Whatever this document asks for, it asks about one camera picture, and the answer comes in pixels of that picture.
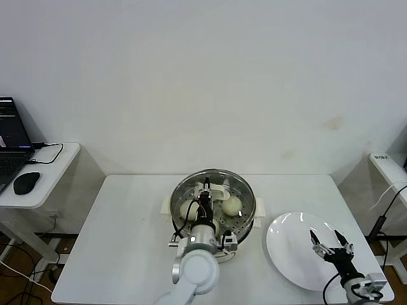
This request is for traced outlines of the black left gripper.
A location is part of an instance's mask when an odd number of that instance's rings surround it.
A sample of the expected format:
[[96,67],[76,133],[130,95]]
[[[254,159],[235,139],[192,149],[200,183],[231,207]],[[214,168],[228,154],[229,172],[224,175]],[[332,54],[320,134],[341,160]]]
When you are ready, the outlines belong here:
[[205,224],[208,226],[213,226],[212,198],[210,196],[209,176],[206,176],[203,186],[196,186],[194,188],[193,199],[199,203],[196,225]]

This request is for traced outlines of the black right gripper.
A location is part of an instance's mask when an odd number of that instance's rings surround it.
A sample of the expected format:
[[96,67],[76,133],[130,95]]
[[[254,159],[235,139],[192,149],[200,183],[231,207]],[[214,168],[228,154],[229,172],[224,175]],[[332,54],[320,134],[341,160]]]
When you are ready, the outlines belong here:
[[354,258],[354,245],[349,243],[346,237],[339,231],[334,230],[334,232],[343,248],[329,248],[325,246],[319,241],[316,234],[310,230],[312,249],[319,257],[334,265],[342,280],[364,278],[364,275],[358,272],[352,262]]

